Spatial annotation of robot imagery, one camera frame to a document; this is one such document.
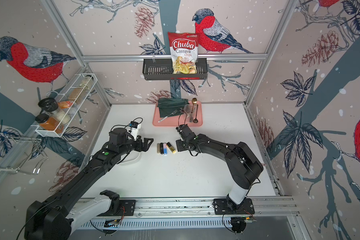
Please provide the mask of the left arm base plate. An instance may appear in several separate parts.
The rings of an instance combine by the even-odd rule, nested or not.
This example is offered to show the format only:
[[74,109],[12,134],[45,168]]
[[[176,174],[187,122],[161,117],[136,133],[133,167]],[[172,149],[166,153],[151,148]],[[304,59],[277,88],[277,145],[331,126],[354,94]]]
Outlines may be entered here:
[[133,216],[136,207],[136,200],[119,200],[111,203],[110,209],[104,213],[104,216]]

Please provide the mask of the white storage box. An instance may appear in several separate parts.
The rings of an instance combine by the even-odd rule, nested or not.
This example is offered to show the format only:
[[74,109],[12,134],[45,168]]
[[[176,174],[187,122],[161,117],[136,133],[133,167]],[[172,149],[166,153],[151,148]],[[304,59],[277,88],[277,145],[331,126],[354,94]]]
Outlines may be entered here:
[[128,165],[132,165],[132,164],[136,164],[140,161],[141,159],[141,152],[130,152],[129,155],[125,155],[119,162],[118,165],[119,166],[128,166]]

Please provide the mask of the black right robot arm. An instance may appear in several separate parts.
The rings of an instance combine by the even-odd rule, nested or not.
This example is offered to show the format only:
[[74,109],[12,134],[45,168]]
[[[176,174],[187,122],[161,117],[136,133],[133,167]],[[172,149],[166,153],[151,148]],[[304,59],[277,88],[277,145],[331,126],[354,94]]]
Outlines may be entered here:
[[261,182],[260,175],[264,170],[250,147],[244,142],[226,144],[204,134],[196,135],[188,125],[180,125],[176,130],[181,137],[176,141],[179,152],[188,151],[192,157],[207,154],[227,164],[234,185],[227,195],[226,206],[230,211],[239,210],[255,181]]

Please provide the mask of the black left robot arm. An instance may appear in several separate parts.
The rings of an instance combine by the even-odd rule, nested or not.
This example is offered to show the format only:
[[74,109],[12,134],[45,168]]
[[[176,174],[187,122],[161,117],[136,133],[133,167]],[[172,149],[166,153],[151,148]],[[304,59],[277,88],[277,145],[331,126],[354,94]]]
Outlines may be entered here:
[[133,137],[127,129],[116,128],[110,139],[97,151],[88,165],[63,188],[43,202],[35,201],[27,209],[22,228],[26,240],[66,240],[80,226],[68,215],[87,190],[129,153],[147,152],[152,138]]

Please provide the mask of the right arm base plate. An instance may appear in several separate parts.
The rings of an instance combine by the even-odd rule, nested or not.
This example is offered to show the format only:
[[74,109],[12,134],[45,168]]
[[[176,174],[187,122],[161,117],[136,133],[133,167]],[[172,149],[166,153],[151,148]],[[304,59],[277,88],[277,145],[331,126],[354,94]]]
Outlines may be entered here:
[[253,201],[245,198],[241,204],[235,204],[229,197],[214,199],[213,207],[216,215],[254,215]]

